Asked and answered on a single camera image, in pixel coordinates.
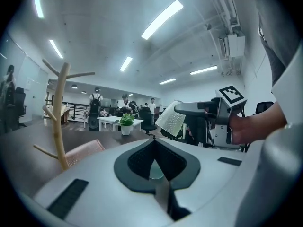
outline black rubber pad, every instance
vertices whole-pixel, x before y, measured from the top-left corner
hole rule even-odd
[[[231,159],[231,158],[227,158],[227,157],[220,157],[218,159],[218,161],[222,161],[224,163],[231,164],[231,165],[234,165],[234,166],[240,166],[241,163],[242,163],[242,161],[240,161],[240,160]]]
[[[65,219],[88,184],[87,181],[75,179],[47,210],[58,218]]]

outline human arm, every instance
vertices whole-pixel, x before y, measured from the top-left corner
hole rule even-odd
[[[229,122],[232,129],[232,143],[244,144],[263,140],[286,124],[285,116],[278,102],[275,102],[266,111],[253,116],[241,118],[232,114]]]

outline backpack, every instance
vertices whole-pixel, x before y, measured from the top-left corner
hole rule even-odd
[[[95,114],[99,114],[100,109],[101,109],[101,103],[99,101],[101,95],[99,95],[98,98],[94,97],[94,94],[92,94],[93,96],[93,100],[90,103],[90,108],[89,108],[89,113],[95,113]]]

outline white table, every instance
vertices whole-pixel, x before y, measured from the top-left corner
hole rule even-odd
[[[121,117],[112,116],[112,117],[100,117],[97,119],[99,119],[99,131],[102,131],[102,123],[104,123],[104,128],[106,128],[107,123],[113,125],[113,131],[116,131],[116,125],[120,125],[120,123],[119,122],[115,123],[115,121],[116,120],[120,121]],[[142,122],[143,122],[143,120],[134,119],[134,123],[132,125],[133,128],[140,130]]]

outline gray shirt sleeve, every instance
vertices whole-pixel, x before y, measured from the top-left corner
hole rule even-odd
[[[283,74],[299,46],[300,35],[288,12],[277,0],[255,0],[259,24],[273,77],[273,85]]]

